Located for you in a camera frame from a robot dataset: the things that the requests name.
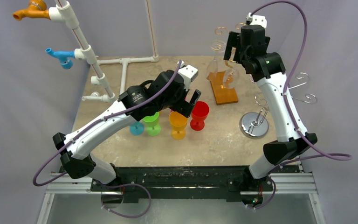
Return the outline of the red wine glass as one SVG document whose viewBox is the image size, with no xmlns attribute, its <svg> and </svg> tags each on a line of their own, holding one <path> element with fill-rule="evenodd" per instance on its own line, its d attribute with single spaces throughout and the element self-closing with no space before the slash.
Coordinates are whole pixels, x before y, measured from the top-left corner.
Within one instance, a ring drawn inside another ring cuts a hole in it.
<svg viewBox="0 0 358 224">
<path fill-rule="evenodd" d="M 198 101 L 191 113 L 192 120 L 190 121 L 190 127 L 195 131 L 203 130 L 209 112 L 209 105 L 204 101 Z"/>
</svg>

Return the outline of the orange wine glass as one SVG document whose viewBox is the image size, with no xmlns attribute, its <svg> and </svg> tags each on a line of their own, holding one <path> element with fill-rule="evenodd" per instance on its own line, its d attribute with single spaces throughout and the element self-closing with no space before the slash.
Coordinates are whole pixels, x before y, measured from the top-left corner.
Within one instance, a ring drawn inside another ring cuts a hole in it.
<svg viewBox="0 0 358 224">
<path fill-rule="evenodd" d="M 182 140 L 186 136 L 188 118 L 178 112 L 171 112 L 169 122 L 171 125 L 171 136 L 175 140 Z"/>
</svg>

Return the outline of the green wine glass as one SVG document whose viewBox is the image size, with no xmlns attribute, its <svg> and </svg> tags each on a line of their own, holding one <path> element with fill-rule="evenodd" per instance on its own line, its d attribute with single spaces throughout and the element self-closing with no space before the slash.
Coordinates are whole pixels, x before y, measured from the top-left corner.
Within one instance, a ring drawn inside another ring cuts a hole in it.
<svg viewBox="0 0 358 224">
<path fill-rule="evenodd" d="M 159 112 L 156 112 L 152 116 L 146 116 L 142 119 L 146 126 L 146 132 L 150 136 L 157 136 L 161 132 L 161 126 L 159 124 Z"/>
</svg>

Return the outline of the blue wine glass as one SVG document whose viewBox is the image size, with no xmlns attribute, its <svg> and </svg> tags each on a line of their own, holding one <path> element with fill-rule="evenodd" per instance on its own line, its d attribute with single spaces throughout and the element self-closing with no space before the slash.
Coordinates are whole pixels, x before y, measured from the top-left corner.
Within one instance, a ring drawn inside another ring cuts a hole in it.
<svg viewBox="0 0 358 224">
<path fill-rule="evenodd" d="M 135 122 L 134 124 L 130 125 L 130 133 L 132 135 L 138 136 L 141 135 L 145 130 L 145 126 L 141 122 Z"/>
</svg>

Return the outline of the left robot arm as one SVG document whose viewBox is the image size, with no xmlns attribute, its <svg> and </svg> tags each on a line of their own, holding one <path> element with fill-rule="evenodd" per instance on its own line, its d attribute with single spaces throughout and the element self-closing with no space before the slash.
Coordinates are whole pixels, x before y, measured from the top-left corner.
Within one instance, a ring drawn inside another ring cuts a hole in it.
<svg viewBox="0 0 358 224">
<path fill-rule="evenodd" d="M 129 87 L 98 117 L 69 134 L 53 136 L 64 170 L 72 179 L 85 176 L 98 180 L 109 191 L 120 186 L 120 178 L 113 164 L 106 163 L 91 152 L 119 130 L 131 126 L 146 116 L 166 108 L 189 118 L 201 92 L 195 90 L 189 102 L 186 96 L 192 81 L 198 76 L 193 66 L 161 72 L 155 80 Z"/>
</svg>

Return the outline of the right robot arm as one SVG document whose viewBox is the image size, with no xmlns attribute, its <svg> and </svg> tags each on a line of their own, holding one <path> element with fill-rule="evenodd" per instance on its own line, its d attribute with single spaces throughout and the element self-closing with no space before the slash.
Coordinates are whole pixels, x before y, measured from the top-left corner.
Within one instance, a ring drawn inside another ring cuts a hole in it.
<svg viewBox="0 0 358 224">
<path fill-rule="evenodd" d="M 268 53 L 270 38 L 261 25 L 246 25 L 241 31 L 229 32 L 224 60 L 232 58 L 250 74 L 265 97 L 272 115 L 276 140 L 263 146 L 263 155 L 251 164 L 243 184 L 249 190 L 260 186 L 262 178 L 282 161 L 293 159 L 317 143 L 315 133 L 309 133 L 294 106 L 281 56 Z"/>
</svg>

